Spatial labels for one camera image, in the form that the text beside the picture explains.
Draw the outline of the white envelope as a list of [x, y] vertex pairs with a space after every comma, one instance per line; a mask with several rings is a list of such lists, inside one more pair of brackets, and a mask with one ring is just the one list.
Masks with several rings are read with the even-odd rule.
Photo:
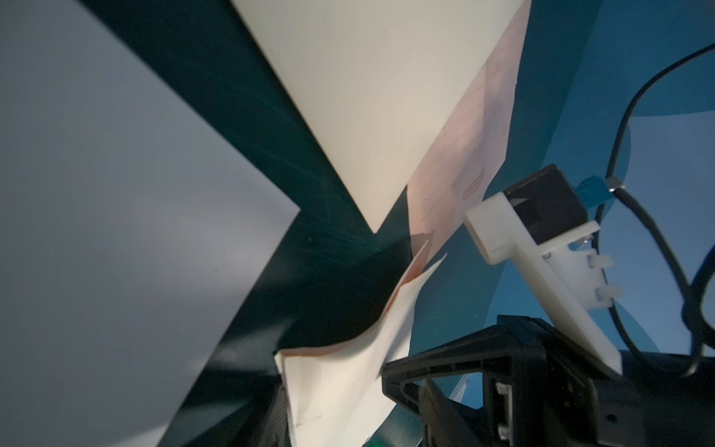
[[1, 5], [1, 443], [154, 446], [298, 208], [76, 1]]

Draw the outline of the pink lined letter paper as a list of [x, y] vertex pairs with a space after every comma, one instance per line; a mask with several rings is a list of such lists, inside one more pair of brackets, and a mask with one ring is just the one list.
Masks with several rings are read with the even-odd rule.
[[519, 7], [409, 181], [413, 260], [380, 317], [351, 340], [277, 352], [293, 446], [362, 446], [395, 409], [383, 393], [381, 369], [409, 354], [415, 304], [437, 270], [428, 262], [506, 160], [531, 7], [529, 1]]

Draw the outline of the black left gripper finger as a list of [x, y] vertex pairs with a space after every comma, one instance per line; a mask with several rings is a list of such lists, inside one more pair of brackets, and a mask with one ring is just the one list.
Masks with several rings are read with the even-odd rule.
[[239, 445], [249, 447], [285, 446], [288, 437], [288, 398], [282, 380], [276, 377], [271, 387], [257, 400], [251, 416], [239, 432]]

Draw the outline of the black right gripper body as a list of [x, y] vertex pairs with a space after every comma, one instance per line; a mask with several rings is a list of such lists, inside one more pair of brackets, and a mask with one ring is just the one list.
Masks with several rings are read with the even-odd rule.
[[382, 388], [421, 418], [426, 446], [713, 445], [713, 359], [685, 379], [623, 359], [613, 372], [545, 320], [502, 316], [387, 363]]

